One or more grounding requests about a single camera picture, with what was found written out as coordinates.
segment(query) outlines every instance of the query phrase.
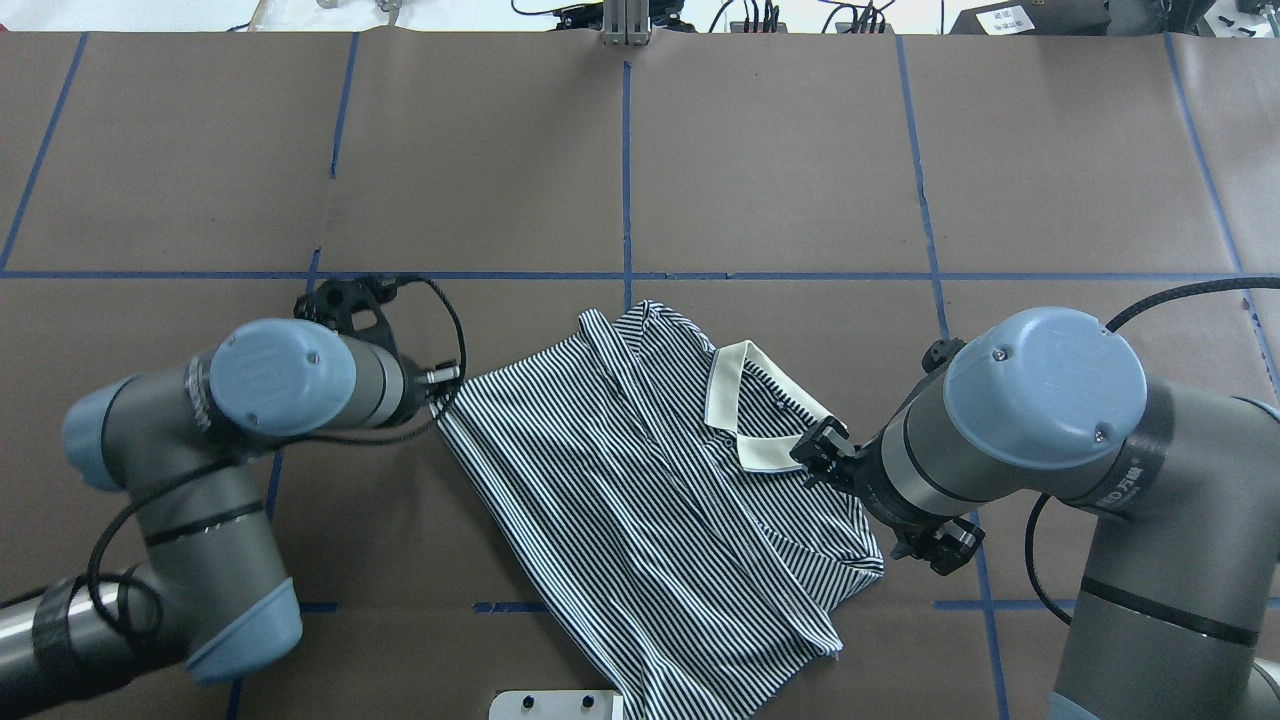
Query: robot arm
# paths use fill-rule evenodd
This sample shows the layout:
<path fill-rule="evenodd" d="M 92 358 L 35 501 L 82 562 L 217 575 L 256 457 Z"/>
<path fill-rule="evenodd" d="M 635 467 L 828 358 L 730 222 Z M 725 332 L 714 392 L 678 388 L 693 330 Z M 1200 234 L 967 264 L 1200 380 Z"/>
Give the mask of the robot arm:
<path fill-rule="evenodd" d="M 1098 515 L 1051 717 L 1280 717 L 1253 664 L 1280 553 L 1275 410 L 1148 377 L 1062 307 L 936 346 L 925 370 L 865 446 L 828 419 L 792 455 L 942 574 L 982 541 L 961 516 L 1018 489 Z"/>
<path fill-rule="evenodd" d="M 300 299 L 307 319 L 255 320 L 183 366 L 76 404 L 68 457 L 91 486 L 128 493 L 148 560 L 97 584 L 91 561 L 91 577 L 0 609 L 0 717 L 179 660 L 202 684 L 225 682 L 293 648 L 298 601 L 247 462 L 319 429 L 402 424 L 456 384 L 461 368 L 399 357 L 379 309 L 396 282 L 330 281 Z M 378 323 L 357 331 L 362 310 Z"/>

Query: striped shirt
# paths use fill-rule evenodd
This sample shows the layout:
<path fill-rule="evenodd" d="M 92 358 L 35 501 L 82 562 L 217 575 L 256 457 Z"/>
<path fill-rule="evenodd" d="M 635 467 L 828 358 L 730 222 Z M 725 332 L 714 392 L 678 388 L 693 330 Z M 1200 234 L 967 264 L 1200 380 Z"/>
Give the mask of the striped shirt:
<path fill-rule="evenodd" d="M 748 717 L 842 648 L 827 612 L 882 575 L 861 507 L 742 468 L 704 421 L 717 351 L 686 318 L 644 301 L 579 324 L 467 380 L 444 436 L 628 720 Z M 750 361 L 737 389 L 742 434 L 818 420 Z"/>

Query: sticker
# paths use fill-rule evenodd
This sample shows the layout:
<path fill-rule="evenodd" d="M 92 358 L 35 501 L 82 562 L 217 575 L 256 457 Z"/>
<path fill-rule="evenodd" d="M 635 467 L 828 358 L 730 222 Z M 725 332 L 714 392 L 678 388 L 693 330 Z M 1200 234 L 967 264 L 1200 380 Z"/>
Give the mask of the sticker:
<path fill-rule="evenodd" d="M 1027 10 L 1021 5 L 1001 8 L 989 13 L 978 13 L 977 18 L 982 23 L 982 29 L 987 31 L 987 35 L 1014 35 L 1036 29 L 1036 26 L 1032 24 L 1032 19 L 1027 17 Z"/>

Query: black and white striped fabric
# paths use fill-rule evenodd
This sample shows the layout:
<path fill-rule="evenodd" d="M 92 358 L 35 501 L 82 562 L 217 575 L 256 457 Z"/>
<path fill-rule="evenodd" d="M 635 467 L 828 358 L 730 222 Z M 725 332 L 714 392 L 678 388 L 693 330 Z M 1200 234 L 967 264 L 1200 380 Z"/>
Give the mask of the black and white striped fabric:
<path fill-rule="evenodd" d="M 444 436 L 628 720 L 748 717 L 842 648 L 827 612 L 882 575 L 861 507 L 803 469 L 744 466 L 818 420 L 754 346 L 726 392 L 730 348 L 658 302 L 579 323 L 467 380 Z M 736 427 L 708 424 L 733 425 L 724 407 Z"/>

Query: white bracket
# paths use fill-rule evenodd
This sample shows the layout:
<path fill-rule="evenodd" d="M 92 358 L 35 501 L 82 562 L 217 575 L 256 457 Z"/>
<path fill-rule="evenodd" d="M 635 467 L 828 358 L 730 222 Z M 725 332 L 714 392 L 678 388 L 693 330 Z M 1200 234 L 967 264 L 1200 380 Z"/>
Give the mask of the white bracket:
<path fill-rule="evenodd" d="M 605 45 L 649 45 L 649 0 L 604 0 Z"/>
<path fill-rule="evenodd" d="M 493 698 L 489 720 L 622 720 L 614 691 L 507 691 Z"/>

